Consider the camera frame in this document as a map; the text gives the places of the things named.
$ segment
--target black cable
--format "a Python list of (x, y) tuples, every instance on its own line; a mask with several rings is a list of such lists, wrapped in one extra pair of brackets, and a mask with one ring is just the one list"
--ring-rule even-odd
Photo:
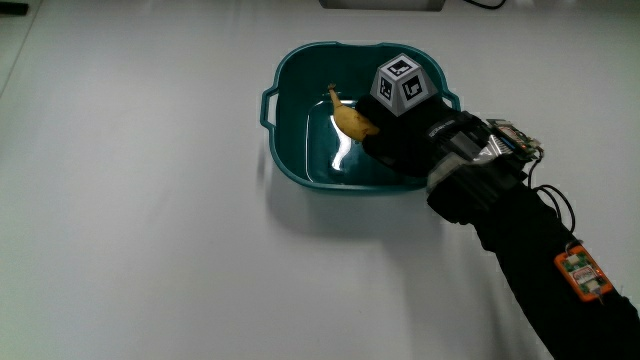
[(540, 158), (538, 158), (538, 160), (536, 160), (536, 162), (533, 163), (533, 166), (531, 166), (531, 169), (529, 169), (529, 180), (528, 180), (529, 189), (531, 189), (531, 175), (533, 174), (533, 169), (535, 169), (536, 166), (538, 166), (538, 164), (542, 162), (542, 158), (544, 158), (544, 150), (542, 150), (541, 147), (538, 147), (537, 149), (538, 149), (538, 152), (540, 153)]
[(497, 10), (497, 9), (500, 9), (500, 8), (502, 7), (502, 5), (504, 5), (504, 3), (505, 3), (507, 0), (502, 0), (502, 2), (501, 2), (500, 4), (498, 4), (498, 5), (485, 5), (485, 4), (477, 3), (477, 2), (475, 2), (475, 1), (473, 1), (473, 0), (464, 0), (464, 1), (465, 1), (465, 2), (468, 2), (468, 3), (469, 3), (469, 4), (471, 4), (471, 5), (479, 6), (479, 7), (483, 8), (483, 9), (487, 9), (487, 10)]
[[(540, 164), (540, 162), (542, 161), (542, 159), (544, 158), (544, 150), (542, 150), (542, 148), (538, 147), (538, 152), (540, 153), (540, 157), (538, 158), (538, 160), (536, 160), (536, 162), (533, 163), (533, 166), (531, 166), (531, 169), (529, 169), (529, 179), (528, 179), (528, 185), (529, 185), (529, 189), (531, 189), (531, 176), (533, 175), (533, 170), (536, 168), (536, 166), (538, 166), (538, 164)], [(558, 215), (558, 219), (560, 219), (560, 221), (562, 221), (562, 214), (560, 213), (560, 206), (558, 205), (558, 201), (555, 199), (555, 197), (553, 196), (553, 194), (551, 194), (549, 192), (549, 190), (553, 190), (556, 194), (560, 195), (560, 197), (562, 198), (562, 200), (564, 201), (564, 203), (567, 205), (567, 209), (569, 209), (569, 214), (571, 215), (571, 232), (573, 233), (573, 231), (576, 229), (576, 215), (573, 212), (573, 208), (571, 207), (571, 204), (569, 203), (569, 200), (564, 196), (563, 193), (560, 192), (560, 190), (556, 189), (555, 187), (548, 185), (548, 184), (544, 184), (544, 185), (540, 185), (537, 186), (535, 188), (533, 188), (533, 191), (542, 191), (545, 194), (547, 194), (547, 196), (549, 196), (551, 198), (551, 201), (553, 201), (553, 205), (556, 208), (556, 214)]]
[(543, 189), (538, 189), (537, 191), (542, 191), (543, 193), (547, 194), (547, 196), (549, 196), (551, 201), (553, 201), (553, 206), (556, 208), (556, 214), (558, 216), (558, 219), (560, 221), (562, 221), (562, 213), (560, 212), (560, 205), (558, 205), (558, 201), (553, 196), (553, 194), (551, 192), (549, 192), (549, 190), (544, 189), (544, 188)]
[(576, 215), (573, 213), (573, 208), (571, 207), (571, 204), (569, 204), (569, 200), (567, 200), (567, 198), (564, 196), (564, 194), (560, 192), (560, 190), (556, 189), (551, 185), (547, 185), (547, 184), (540, 185), (537, 188), (534, 188), (533, 190), (538, 191), (538, 189), (542, 189), (542, 188), (555, 191), (558, 195), (560, 195), (562, 200), (564, 200), (564, 203), (567, 204), (567, 209), (569, 209), (569, 214), (571, 215), (571, 229), (569, 231), (573, 232), (576, 229)]

